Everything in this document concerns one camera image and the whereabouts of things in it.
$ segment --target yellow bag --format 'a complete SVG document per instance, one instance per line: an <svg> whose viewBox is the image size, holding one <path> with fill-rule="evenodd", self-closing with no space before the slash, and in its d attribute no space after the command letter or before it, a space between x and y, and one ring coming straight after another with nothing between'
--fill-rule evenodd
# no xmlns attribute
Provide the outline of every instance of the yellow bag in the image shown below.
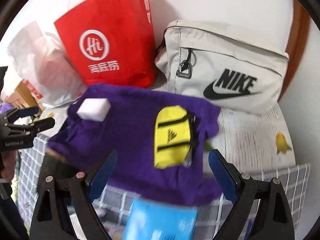
<svg viewBox="0 0 320 240"><path fill-rule="evenodd" d="M195 118L181 106L167 106L158 113L154 141L156 168L181 165L186 157L191 158Z"/></svg>

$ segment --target nike swoosh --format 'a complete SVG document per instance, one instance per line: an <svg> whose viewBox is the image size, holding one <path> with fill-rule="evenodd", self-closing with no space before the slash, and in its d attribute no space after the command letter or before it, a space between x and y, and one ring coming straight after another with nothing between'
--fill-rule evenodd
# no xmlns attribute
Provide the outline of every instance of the nike swoosh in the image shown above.
<svg viewBox="0 0 320 240"><path fill-rule="evenodd" d="M209 99L209 100L219 100L219 99L227 99L227 98L235 98L235 97L244 97L244 96L252 96L252 95L257 95L260 94L259 92L257 93L250 93L250 94L239 94L239 93L226 93L226 94L219 94L216 93L213 90L213 84L215 83L215 81L213 81L209 86L207 86L207 88L203 91L203 95L205 98Z"/></svg>

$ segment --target black strap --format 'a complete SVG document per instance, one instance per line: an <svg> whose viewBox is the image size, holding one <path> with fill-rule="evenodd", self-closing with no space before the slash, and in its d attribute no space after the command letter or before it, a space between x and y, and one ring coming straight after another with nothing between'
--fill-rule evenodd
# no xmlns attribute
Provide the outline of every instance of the black strap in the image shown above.
<svg viewBox="0 0 320 240"><path fill-rule="evenodd" d="M185 60L183 66L181 67L181 71L185 71L189 68L190 65L190 59L191 59L191 53L192 53L192 49L188 48L188 56L187 59Z"/></svg>
<svg viewBox="0 0 320 240"><path fill-rule="evenodd" d="M159 53L159 50L160 50L161 48L165 48L165 40L164 40L164 37L163 37L163 39L162 39L162 42L161 42L160 46L157 48L157 53Z"/></svg>
<svg viewBox="0 0 320 240"><path fill-rule="evenodd" d="M178 146L182 146L182 145L190 145L191 146L191 142L180 142L180 143L175 143L175 144L169 144L166 146L159 146L158 147L158 151L164 150L164 149L168 149L171 147L178 147Z"/></svg>
<svg viewBox="0 0 320 240"><path fill-rule="evenodd" d="M163 126L168 126L168 125L181 123L181 122L184 122L186 120L191 120L192 121L194 119L194 117L195 117L194 115L186 114L184 117L182 117L181 119L178 119L178 120L158 123L158 128L159 127L163 127Z"/></svg>

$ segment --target purple cloth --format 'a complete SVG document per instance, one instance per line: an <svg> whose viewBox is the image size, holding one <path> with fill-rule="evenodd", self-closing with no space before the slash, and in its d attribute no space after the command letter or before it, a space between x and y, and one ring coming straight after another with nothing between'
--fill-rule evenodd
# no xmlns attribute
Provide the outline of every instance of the purple cloth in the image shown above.
<svg viewBox="0 0 320 240"><path fill-rule="evenodd" d="M0 113L4 113L4 112L9 111L11 109L14 109L14 107L11 104L3 103L2 106L0 107Z"/></svg>
<svg viewBox="0 0 320 240"><path fill-rule="evenodd" d="M85 98L109 100L111 108L103 122L82 120L76 114ZM156 117L162 108L175 105L196 115L198 146L190 167L156 169L153 163ZM77 103L69 107L69 127L51 137L48 147L83 171L99 161L106 150L115 149L118 160L108 184L152 200L202 205L221 194L214 178L203 177L204 143L218 133L219 113L219 107L204 99L99 83L88 87Z"/></svg>

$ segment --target haidilao logo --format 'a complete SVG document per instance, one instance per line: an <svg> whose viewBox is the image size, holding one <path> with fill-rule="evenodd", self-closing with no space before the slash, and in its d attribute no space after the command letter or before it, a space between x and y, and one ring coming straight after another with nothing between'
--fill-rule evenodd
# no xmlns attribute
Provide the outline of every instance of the haidilao logo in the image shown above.
<svg viewBox="0 0 320 240"><path fill-rule="evenodd" d="M79 47L88 59L103 60L109 53L109 42L106 36L97 30L87 30L80 36Z"/></svg>

